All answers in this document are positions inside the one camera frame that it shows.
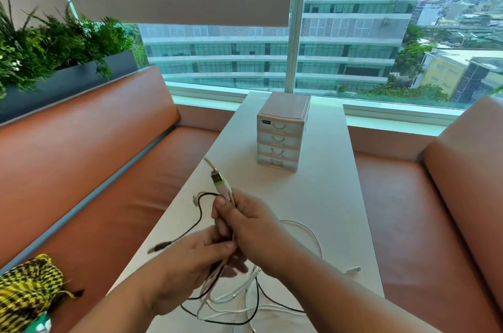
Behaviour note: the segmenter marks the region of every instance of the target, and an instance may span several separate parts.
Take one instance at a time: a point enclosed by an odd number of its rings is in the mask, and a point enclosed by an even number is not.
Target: table
[[[269,95],[268,92],[251,92],[217,138],[207,157],[232,187],[261,197],[280,219],[295,220],[311,228],[323,248],[324,259],[333,266],[341,271],[361,266],[362,271],[355,279],[384,296],[343,108],[334,105],[328,98],[311,99],[299,170],[290,173],[256,163],[256,115]],[[192,203],[192,196],[204,190],[214,191],[209,174],[209,166],[202,161],[114,287],[151,258],[147,255],[148,248],[180,236],[197,220],[199,211]],[[203,219],[197,229],[213,223],[210,216],[212,199],[207,198],[202,203]],[[309,236],[302,235],[302,231],[294,230],[292,233],[295,237],[315,249],[312,238],[310,241]],[[244,279],[246,276],[225,279],[218,286],[222,283],[222,289],[230,291],[236,282],[239,285]],[[289,302],[292,307],[298,305],[281,284],[271,279],[261,280],[261,283],[266,280],[269,296],[280,302]],[[311,324],[307,324],[309,329],[299,331],[314,331]],[[199,331],[237,333],[248,330],[246,327],[233,330],[230,326],[204,323],[180,308],[167,316],[156,317],[149,328],[151,333]]]

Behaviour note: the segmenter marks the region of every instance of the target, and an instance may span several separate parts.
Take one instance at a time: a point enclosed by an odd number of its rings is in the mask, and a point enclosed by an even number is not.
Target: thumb
[[[234,254],[237,250],[237,243],[235,241],[224,241],[223,243],[216,243],[206,245],[198,250],[197,254],[197,269],[202,270],[213,263],[227,259]]]
[[[247,219],[232,203],[226,200],[223,196],[215,198],[215,207],[220,216],[227,222],[233,230],[237,230],[239,226]]]

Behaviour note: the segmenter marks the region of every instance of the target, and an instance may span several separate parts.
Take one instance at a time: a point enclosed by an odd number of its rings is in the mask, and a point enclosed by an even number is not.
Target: orange leather sofa
[[[386,298],[444,333],[503,332],[503,101],[418,162],[355,158]]]
[[[172,129],[25,259],[49,254],[84,295],[51,332],[68,332],[103,298],[209,150],[218,132],[177,126],[157,68],[91,90],[0,128],[0,267]]]
[[[106,295],[218,136],[178,122],[149,68],[0,128],[0,267],[56,224],[23,259],[49,254],[85,289],[54,333]],[[503,104],[483,99],[418,162],[355,153],[385,296],[444,333],[503,332],[502,141]]]

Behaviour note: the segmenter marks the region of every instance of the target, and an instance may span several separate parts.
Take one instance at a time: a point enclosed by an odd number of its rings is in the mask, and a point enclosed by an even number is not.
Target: hand
[[[146,306],[154,315],[163,315],[181,305],[203,285],[213,263],[229,258],[222,275],[245,273],[245,258],[237,253],[235,241],[222,240],[215,226],[195,232],[166,248],[135,274],[141,282]]]
[[[211,217],[222,236],[234,231],[241,251],[269,276],[278,278],[288,270],[299,243],[288,233],[261,199],[232,189],[236,207],[217,196]]]

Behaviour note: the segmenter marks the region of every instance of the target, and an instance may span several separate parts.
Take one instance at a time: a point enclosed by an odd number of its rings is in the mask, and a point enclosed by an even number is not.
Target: sofa backrest
[[[426,148],[424,164],[503,309],[503,101],[476,102]]]
[[[0,267],[178,120],[149,68],[0,127]]]

